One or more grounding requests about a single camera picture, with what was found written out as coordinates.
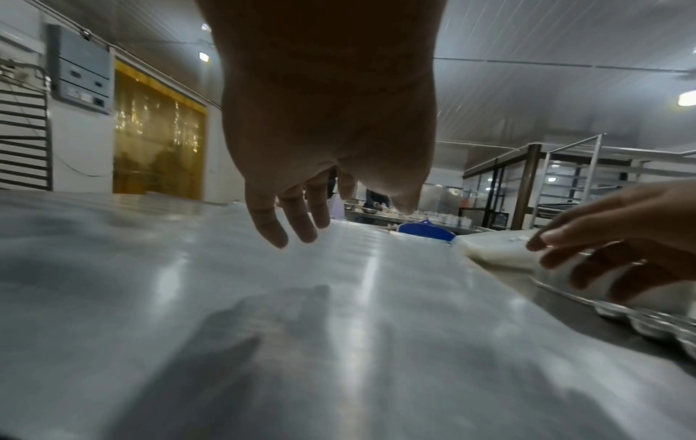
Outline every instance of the white paneled ceiling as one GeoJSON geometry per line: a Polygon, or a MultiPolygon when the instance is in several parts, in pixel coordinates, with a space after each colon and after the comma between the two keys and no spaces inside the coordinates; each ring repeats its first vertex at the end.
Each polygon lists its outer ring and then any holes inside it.
{"type": "MultiPolygon", "coordinates": [[[[222,75],[194,0],[44,0],[207,98],[222,75]],[[212,55],[199,61],[198,52],[212,55]]],[[[449,0],[434,61],[435,165],[463,169],[488,144],[696,142],[695,0],[449,0]]]]}

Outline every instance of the electrical box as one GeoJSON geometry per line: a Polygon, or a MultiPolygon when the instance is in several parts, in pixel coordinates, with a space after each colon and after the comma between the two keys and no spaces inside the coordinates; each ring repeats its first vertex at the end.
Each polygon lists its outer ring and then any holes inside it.
{"type": "Polygon", "coordinates": [[[114,66],[109,51],[60,25],[49,25],[46,67],[53,97],[95,112],[110,113],[114,66]]]}

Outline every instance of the brown pillar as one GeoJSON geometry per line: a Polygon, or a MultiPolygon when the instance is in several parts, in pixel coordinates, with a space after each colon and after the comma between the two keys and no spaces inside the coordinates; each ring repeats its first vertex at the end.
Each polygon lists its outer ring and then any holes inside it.
{"type": "Polygon", "coordinates": [[[539,159],[542,157],[542,146],[534,144],[527,147],[527,157],[524,162],[524,171],[522,172],[522,181],[520,182],[520,191],[517,193],[517,205],[515,205],[515,213],[513,214],[513,222],[510,224],[510,229],[519,231],[524,227],[524,216],[527,214],[529,207],[529,198],[531,191],[534,188],[534,177],[537,175],[539,159]]]}

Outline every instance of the hand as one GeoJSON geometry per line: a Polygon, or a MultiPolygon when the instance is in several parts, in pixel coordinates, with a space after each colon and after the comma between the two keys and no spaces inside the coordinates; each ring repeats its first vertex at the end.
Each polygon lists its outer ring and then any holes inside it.
{"type": "Polygon", "coordinates": [[[635,185],[564,212],[527,244],[552,246],[541,264],[554,268],[586,249],[592,256],[575,267],[571,283],[585,289],[609,270],[635,262],[610,289],[625,302],[677,281],[696,281],[696,180],[635,185]]]}
{"type": "Polygon", "coordinates": [[[277,247],[329,226],[328,170],[411,213],[430,171],[444,0],[199,0],[225,65],[223,124],[257,230],[277,247]],[[306,189],[307,203],[302,199],[306,189]],[[311,211],[314,223],[307,214],[311,211]]]}

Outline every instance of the light fixture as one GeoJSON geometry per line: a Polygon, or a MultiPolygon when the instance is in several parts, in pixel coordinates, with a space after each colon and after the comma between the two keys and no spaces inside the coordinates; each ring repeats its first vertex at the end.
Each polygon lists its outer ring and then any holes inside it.
{"type": "Polygon", "coordinates": [[[696,90],[688,91],[685,94],[679,95],[677,104],[681,107],[691,107],[696,105],[696,90]]]}

